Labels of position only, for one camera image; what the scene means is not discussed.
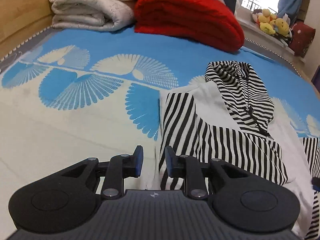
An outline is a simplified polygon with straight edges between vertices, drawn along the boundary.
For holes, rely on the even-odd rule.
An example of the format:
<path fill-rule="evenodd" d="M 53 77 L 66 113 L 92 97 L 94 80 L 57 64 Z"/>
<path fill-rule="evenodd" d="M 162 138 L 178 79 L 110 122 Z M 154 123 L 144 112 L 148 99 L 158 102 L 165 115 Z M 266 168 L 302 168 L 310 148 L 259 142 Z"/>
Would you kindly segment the black white striped hooded garment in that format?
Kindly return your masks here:
<path fill-rule="evenodd" d="M 159 97 L 159 179 L 162 190 L 181 188 L 168 176 L 164 150 L 201 162 L 218 158 L 291 190 L 300 214 L 293 231 L 319 238 L 319 136 L 299 137 L 280 100 L 271 98 L 253 67 L 245 62 L 208 64 L 203 77 Z"/>

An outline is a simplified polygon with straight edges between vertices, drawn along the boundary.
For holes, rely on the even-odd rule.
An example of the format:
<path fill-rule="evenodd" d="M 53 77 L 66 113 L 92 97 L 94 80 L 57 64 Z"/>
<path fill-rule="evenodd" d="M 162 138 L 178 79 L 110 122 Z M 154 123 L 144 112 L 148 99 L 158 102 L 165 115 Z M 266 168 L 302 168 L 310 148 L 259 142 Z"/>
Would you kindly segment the blue white patterned bedsheet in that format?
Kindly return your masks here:
<path fill-rule="evenodd" d="M 14 226 L 16 189 L 86 157 L 142 145 L 145 187 L 155 164 L 159 94 L 203 81 L 216 60 L 250 63 L 301 136 L 318 133 L 319 101 L 292 66 L 251 42 L 234 54 L 184 39 L 136 33 L 48 30 L 46 42 L 13 53 L 1 74 L 1 237 Z"/>

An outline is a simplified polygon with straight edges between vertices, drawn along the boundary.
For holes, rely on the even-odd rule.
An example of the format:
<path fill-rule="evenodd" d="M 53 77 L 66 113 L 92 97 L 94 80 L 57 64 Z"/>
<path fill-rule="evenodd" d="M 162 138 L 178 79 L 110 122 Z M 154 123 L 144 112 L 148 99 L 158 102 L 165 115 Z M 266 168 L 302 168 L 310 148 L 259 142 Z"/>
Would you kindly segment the dark red cushion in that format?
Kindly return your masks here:
<path fill-rule="evenodd" d="M 302 21 L 296 22 L 292 27 L 292 41 L 289 48 L 295 56 L 304 58 L 316 34 L 316 29 L 306 25 Z"/>

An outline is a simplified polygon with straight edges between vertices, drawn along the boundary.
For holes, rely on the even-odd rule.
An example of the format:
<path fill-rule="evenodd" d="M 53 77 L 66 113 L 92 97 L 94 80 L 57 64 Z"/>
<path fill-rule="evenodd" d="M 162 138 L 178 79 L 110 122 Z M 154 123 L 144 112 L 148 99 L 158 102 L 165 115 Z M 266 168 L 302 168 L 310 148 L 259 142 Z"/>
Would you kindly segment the yellow plush toys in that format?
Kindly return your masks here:
<path fill-rule="evenodd" d="M 252 12 L 252 20 L 262 32 L 278 39 L 285 46 L 288 46 L 292 42 L 291 20 L 287 14 L 279 18 L 276 14 L 270 12 L 269 9 L 255 9 Z"/>

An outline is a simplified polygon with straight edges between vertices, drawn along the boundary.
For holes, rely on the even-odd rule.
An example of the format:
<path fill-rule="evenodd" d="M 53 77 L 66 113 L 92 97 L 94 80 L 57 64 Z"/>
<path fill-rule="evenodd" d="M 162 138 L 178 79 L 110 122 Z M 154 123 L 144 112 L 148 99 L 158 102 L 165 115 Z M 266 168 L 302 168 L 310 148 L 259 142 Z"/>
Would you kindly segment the folded cream quilt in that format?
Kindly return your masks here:
<path fill-rule="evenodd" d="M 57 29 L 118 31 L 134 21 L 136 0 L 49 0 Z"/>

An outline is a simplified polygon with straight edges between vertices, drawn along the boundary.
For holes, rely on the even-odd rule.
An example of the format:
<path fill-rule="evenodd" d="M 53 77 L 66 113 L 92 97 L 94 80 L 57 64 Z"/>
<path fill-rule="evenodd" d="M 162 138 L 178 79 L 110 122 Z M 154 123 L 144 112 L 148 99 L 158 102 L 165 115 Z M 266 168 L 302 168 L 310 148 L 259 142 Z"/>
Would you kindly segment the wooden bed frame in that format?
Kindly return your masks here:
<path fill-rule="evenodd" d="M 49 0 L 1 0 L 1 57 L 52 23 Z"/>

